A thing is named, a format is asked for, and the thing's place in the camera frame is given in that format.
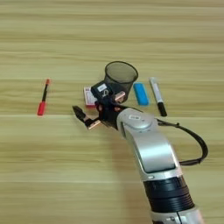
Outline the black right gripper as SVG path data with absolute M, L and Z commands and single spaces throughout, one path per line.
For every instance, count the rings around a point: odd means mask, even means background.
M 116 119 L 126 109 L 122 105 L 124 98 L 125 93 L 121 91 L 118 94 L 107 95 L 102 100 L 97 100 L 95 105 L 99 115 L 94 120 L 90 119 L 78 106 L 73 106 L 73 112 L 80 121 L 87 125 L 89 130 L 100 123 L 117 130 Z

